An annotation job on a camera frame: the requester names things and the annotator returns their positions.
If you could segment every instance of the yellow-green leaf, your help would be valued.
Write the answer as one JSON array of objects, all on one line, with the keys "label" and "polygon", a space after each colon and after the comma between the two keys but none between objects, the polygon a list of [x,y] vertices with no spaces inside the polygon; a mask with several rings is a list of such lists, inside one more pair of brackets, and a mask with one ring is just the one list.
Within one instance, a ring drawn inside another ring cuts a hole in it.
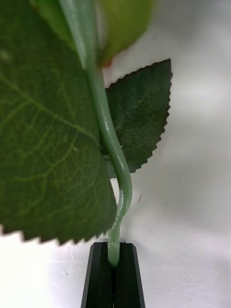
[{"label": "yellow-green leaf", "polygon": [[111,62],[146,30],[156,0],[99,0],[107,21],[107,42],[100,64]]}]

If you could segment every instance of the blurry leaf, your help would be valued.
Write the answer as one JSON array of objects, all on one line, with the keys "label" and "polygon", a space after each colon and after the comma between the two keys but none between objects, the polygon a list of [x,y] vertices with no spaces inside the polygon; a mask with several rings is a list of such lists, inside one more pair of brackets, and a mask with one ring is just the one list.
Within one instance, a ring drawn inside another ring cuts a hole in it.
[{"label": "blurry leaf", "polygon": [[76,51],[75,43],[58,0],[31,0],[36,11],[49,23],[53,31]]},{"label": "blurry leaf", "polygon": [[108,230],[116,202],[88,83],[28,0],[0,0],[0,224],[61,243]]},{"label": "blurry leaf", "polygon": [[100,64],[107,65],[146,30],[156,0],[99,0],[108,26]]},{"label": "blurry leaf", "polygon": [[[130,172],[152,155],[167,123],[171,62],[165,60],[119,79],[107,89],[114,127]],[[115,172],[103,143],[102,153],[111,178]]]}]

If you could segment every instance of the white surface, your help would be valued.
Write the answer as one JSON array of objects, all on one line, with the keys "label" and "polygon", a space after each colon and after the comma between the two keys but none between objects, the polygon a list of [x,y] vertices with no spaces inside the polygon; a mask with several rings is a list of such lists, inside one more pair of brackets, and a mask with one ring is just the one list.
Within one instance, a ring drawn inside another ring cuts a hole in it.
[{"label": "white surface", "polygon": [[[146,308],[230,308],[231,2],[160,2],[148,32],[105,72],[108,84],[170,57],[174,74],[166,132],[132,175],[121,237],[137,247]],[[92,242],[0,237],[0,307],[80,307]]]}]

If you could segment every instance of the green stem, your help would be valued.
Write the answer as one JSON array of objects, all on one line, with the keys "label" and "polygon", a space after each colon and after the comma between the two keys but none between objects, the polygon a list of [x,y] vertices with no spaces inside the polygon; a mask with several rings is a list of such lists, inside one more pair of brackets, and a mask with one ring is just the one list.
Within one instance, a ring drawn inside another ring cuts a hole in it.
[{"label": "green stem", "polygon": [[119,261],[119,232],[132,197],[131,177],[117,138],[108,107],[101,69],[97,66],[97,26],[93,0],[59,0],[69,24],[82,67],[86,70],[98,119],[99,129],[107,147],[119,185],[117,215],[108,232],[108,259],[113,266]]}]

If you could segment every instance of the dark green leaf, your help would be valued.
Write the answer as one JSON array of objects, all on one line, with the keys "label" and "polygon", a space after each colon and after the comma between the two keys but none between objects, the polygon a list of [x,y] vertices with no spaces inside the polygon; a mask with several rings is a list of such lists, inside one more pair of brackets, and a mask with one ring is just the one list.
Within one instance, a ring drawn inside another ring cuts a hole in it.
[{"label": "dark green leaf", "polygon": [[26,239],[89,239],[116,202],[85,73],[28,0],[0,0],[0,223]]},{"label": "dark green leaf", "polygon": [[111,62],[146,30],[156,0],[99,0],[108,25],[107,43],[100,63]]},{"label": "dark green leaf", "polygon": [[[107,89],[114,127],[130,172],[152,155],[164,132],[169,109],[171,62],[165,60],[126,75]],[[102,153],[111,178],[113,166],[104,145]]]}]

